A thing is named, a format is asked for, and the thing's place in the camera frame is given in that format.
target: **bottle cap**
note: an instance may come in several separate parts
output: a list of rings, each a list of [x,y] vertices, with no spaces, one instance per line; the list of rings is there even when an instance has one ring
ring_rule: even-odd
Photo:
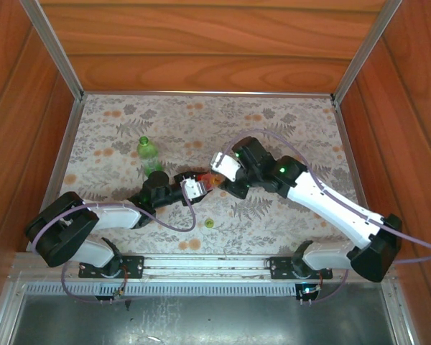
[[[147,146],[149,144],[149,138],[147,138],[147,137],[140,137],[139,138],[139,144],[141,146]]]

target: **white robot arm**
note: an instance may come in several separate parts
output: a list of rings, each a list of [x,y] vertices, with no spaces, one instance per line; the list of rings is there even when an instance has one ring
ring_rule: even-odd
[[[72,260],[97,267],[103,275],[111,276],[121,265],[121,253],[108,239],[86,240],[89,233],[146,226],[152,220],[150,216],[155,216],[156,208],[179,201],[184,205],[201,201],[214,187],[211,178],[210,173],[183,172],[174,176],[175,183],[170,184],[165,172],[156,171],[150,174],[140,192],[121,203],[93,203],[67,192],[32,220],[25,233],[50,267]]]
[[[308,207],[348,237],[345,242],[307,241],[301,245],[293,258],[299,276],[325,268],[340,268],[353,269],[371,281],[383,279],[400,250],[400,239],[368,220],[399,230],[401,221],[396,216],[384,218],[321,183],[339,201],[361,212],[365,217],[361,218],[324,194],[302,163],[288,156],[276,161],[255,138],[241,140],[233,146],[233,151],[237,160],[219,152],[211,161],[211,169],[226,176],[220,188],[237,198],[245,198],[250,187],[263,187],[267,192]]]

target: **silver metal floor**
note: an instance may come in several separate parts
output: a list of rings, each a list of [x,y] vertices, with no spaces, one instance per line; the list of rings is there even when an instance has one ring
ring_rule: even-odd
[[[350,284],[311,308],[293,297],[150,297],[127,310],[28,295],[11,343],[394,344],[389,325],[374,284]]]

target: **orange object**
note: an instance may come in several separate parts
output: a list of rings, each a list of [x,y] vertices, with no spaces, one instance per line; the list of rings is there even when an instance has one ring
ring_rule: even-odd
[[[214,188],[217,188],[224,180],[225,177],[223,175],[213,174],[211,172],[198,176],[198,181],[204,182],[206,190],[212,190]]]

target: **aluminum frame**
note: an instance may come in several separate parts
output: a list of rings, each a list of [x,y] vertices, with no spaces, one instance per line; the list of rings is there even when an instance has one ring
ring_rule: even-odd
[[[70,153],[72,152],[72,146],[77,135],[78,125],[80,124],[83,109],[85,108],[85,100],[86,97],[83,96],[81,99],[76,98],[73,102],[72,111],[69,115],[64,137],[62,138],[59,152],[57,153],[55,166],[52,169],[50,181],[40,211],[48,207],[59,195],[62,181],[64,180],[64,174],[69,163]]]
[[[343,98],[348,92],[348,89],[356,79],[356,76],[361,70],[363,64],[371,54],[375,44],[379,41],[381,34],[383,34],[383,31],[386,29],[386,26],[388,26],[388,23],[394,16],[394,13],[396,13],[396,10],[399,8],[401,3],[402,0],[386,0],[386,3],[381,9],[374,25],[372,25],[372,28],[354,55],[350,65],[348,66],[345,74],[343,75],[335,90],[335,101],[338,104],[342,102]]]
[[[210,96],[210,97],[264,97],[264,98],[326,98],[329,93],[300,92],[243,92],[243,91],[86,91],[87,95],[139,96]]]
[[[0,297],[0,344],[9,344],[24,300],[26,284],[8,281]]]
[[[415,331],[412,318],[408,311],[407,302],[404,298],[401,285],[397,279],[383,281],[381,289],[388,310],[393,337],[398,344],[415,345],[420,344]]]
[[[67,83],[70,92],[72,92],[75,99],[81,100],[84,93],[83,87],[78,80],[67,54],[65,54],[65,51],[62,48],[50,21],[46,17],[43,8],[40,6],[40,2],[38,0],[20,1],[51,58],[55,62],[57,69],[60,71],[61,76]]]

